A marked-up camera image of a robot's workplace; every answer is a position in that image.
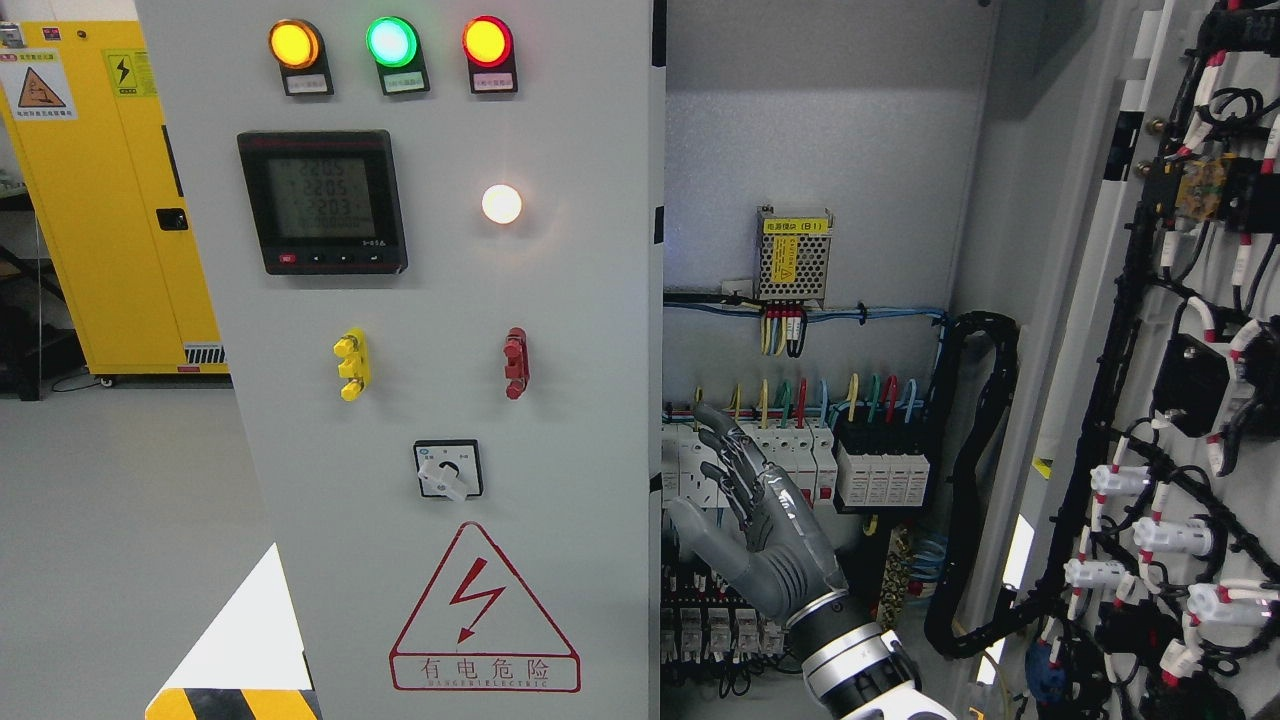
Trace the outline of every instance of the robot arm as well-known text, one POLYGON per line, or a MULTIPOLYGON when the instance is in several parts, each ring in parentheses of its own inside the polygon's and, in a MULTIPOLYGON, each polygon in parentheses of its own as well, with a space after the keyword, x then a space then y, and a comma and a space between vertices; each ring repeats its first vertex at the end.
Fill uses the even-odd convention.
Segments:
POLYGON ((728 473, 703 464, 746 528, 746 547, 713 527, 687 500, 671 506, 681 543, 698 553, 760 614, 791 633, 809 692, 841 720, 955 720, 922 694, 896 635, 849 598, 836 553, 791 478, 718 410, 694 410, 700 439, 728 473))

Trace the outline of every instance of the yellow safety cabinet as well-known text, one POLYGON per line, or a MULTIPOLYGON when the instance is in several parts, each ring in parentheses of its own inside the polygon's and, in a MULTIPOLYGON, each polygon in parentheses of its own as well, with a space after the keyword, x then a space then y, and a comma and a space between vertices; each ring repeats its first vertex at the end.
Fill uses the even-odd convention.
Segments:
POLYGON ((20 29, 5 126, 90 372, 227 373, 138 23, 20 29))

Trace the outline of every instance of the gray floor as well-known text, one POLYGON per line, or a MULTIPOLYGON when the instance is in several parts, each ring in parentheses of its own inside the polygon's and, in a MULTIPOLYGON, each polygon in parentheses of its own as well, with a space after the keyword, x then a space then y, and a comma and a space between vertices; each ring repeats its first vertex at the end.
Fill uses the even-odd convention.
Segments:
POLYGON ((230 389, 0 395, 0 717, 140 720, 270 542, 230 389))

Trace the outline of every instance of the yellow terminal connector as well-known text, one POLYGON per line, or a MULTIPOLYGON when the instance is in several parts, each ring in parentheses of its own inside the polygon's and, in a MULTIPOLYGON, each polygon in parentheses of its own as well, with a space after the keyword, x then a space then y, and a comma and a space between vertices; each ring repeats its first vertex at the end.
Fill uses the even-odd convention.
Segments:
POLYGON ((342 357, 338 364, 338 377, 347 380, 342 386, 342 398, 352 402, 360 393, 365 392, 372 370, 369 365, 369 343, 365 341, 365 331, 351 328, 333 346, 333 354, 342 357))

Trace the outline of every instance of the high voltage warning sign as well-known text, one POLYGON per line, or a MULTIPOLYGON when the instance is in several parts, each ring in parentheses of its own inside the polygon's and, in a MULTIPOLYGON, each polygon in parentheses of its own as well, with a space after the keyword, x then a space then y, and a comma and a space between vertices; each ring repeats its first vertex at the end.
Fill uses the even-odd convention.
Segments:
POLYGON ((0 86, 15 120, 74 120, 76 104, 56 50, 0 53, 0 86))
POLYGON ((151 59, 146 50, 102 50, 102 59, 106 60, 106 74, 116 97, 156 96, 156 79, 151 74, 151 59))
POLYGON ((390 652, 399 691, 576 693, 577 651, 489 533, 463 523, 390 652))

